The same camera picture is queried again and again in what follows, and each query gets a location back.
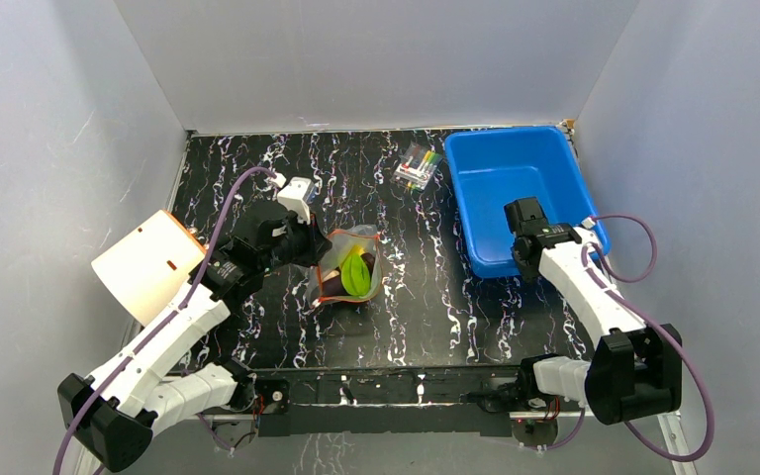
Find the purple toy eggplant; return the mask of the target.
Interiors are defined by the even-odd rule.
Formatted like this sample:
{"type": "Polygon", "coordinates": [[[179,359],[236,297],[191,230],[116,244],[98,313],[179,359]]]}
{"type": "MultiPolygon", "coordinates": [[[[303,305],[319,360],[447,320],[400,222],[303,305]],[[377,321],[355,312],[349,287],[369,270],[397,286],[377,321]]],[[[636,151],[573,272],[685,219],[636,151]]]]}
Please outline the purple toy eggplant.
{"type": "MultiPolygon", "coordinates": [[[[365,252],[360,255],[363,262],[366,265],[367,268],[367,279],[368,281],[371,281],[372,273],[375,266],[375,256],[371,253],[365,252]]],[[[365,290],[357,290],[356,284],[354,280],[350,277],[347,277],[346,280],[348,281],[347,286],[343,283],[343,277],[340,272],[340,275],[337,276],[334,279],[330,279],[328,281],[322,282],[322,295],[324,297],[334,297],[334,296],[360,296],[365,294],[368,289],[365,290]]]]}

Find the green toy leaf vegetable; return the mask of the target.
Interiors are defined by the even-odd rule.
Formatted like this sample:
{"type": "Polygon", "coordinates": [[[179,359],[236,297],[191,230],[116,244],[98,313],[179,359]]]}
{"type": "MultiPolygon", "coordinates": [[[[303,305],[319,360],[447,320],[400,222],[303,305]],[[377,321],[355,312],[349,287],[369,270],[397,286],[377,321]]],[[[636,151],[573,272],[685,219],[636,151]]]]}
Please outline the green toy leaf vegetable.
{"type": "Polygon", "coordinates": [[[356,252],[356,251],[349,253],[339,268],[340,268],[340,272],[343,277],[343,283],[345,284],[345,286],[347,286],[347,283],[348,283],[346,278],[350,277],[354,280],[357,290],[368,289],[368,291],[365,294],[363,294],[363,295],[366,295],[371,288],[371,281],[368,281],[367,276],[366,276],[367,268],[362,258],[360,257],[362,253],[356,252]]]}

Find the clear zip bag orange zipper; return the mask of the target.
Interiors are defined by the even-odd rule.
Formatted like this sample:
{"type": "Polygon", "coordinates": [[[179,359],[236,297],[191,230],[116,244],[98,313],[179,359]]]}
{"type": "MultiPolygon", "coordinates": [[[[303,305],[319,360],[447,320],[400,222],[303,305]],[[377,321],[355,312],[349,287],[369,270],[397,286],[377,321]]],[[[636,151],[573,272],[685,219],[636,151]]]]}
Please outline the clear zip bag orange zipper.
{"type": "Polygon", "coordinates": [[[373,299],[383,280],[380,233],[375,225],[357,225],[329,233],[332,247],[308,271],[305,300],[311,307],[361,304],[373,299]]]}

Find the white toy garlic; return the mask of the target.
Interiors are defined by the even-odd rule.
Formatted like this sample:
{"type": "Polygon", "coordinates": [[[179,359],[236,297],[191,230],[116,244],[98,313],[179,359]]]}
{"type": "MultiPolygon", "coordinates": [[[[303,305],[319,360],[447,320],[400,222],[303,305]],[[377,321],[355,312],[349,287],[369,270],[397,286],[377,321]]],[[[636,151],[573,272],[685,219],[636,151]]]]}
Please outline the white toy garlic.
{"type": "Polygon", "coordinates": [[[340,275],[340,270],[338,268],[335,268],[332,271],[330,271],[328,274],[326,274],[323,280],[328,281],[330,279],[336,278],[339,275],[340,275]]]}

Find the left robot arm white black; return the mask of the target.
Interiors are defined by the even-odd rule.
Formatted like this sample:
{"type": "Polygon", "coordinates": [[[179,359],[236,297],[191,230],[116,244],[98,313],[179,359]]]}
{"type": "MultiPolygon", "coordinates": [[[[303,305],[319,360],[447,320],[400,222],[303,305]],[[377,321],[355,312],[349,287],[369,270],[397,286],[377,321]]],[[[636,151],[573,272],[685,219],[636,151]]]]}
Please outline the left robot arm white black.
{"type": "Polygon", "coordinates": [[[87,376],[59,384],[68,439],[113,473],[130,467],[162,431],[214,407],[251,407],[253,374],[229,358],[167,382],[167,373],[235,307],[286,265],[309,267],[330,248],[308,202],[253,204],[239,230],[202,245],[158,211],[93,261],[109,292],[142,331],[87,376]]]}

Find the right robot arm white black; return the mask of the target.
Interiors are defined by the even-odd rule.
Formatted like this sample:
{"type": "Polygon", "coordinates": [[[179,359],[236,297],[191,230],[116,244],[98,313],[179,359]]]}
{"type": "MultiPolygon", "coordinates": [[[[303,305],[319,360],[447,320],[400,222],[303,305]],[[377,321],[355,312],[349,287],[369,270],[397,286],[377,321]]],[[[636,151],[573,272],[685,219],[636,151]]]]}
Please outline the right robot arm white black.
{"type": "Polygon", "coordinates": [[[541,277],[566,300],[594,346],[589,361],[546,354],[522,361],[520,401],[544,409],[555,398],[575,401],[604,425],[670,413],[681,405],[676,329],[658,332],[628,309],[601,274],[600,242],[586,224],[552,224],[534,198],[504,208],[512,257],[523,278],[541,277]]]}

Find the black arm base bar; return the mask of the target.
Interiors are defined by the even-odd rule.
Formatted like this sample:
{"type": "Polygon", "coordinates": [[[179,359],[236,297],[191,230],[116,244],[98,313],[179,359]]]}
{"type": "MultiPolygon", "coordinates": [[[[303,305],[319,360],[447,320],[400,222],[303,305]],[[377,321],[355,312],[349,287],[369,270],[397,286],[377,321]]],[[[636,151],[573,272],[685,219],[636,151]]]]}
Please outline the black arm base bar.
{"type": "Polygon", "coordinates": [[[534,396],[517,364],[280,368],[256,374],[265,437],[315,433],[473,432],[544,436],[576,402],[534,396]]]}

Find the blue plastic bin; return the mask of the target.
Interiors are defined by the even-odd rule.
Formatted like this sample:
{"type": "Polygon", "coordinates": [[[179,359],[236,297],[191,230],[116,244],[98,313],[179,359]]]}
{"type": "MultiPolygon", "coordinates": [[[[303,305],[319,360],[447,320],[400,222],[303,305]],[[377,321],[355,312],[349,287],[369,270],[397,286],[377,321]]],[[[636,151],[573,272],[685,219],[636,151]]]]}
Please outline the blue plastic bin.
{"type": "Polygon", "coordinates": [[[458,132],[443,143],[471,272],[482,279],[520,274],[504,207],[534,198],[554,224],[598,216],[566,135],[554,126],[458,132]]]}

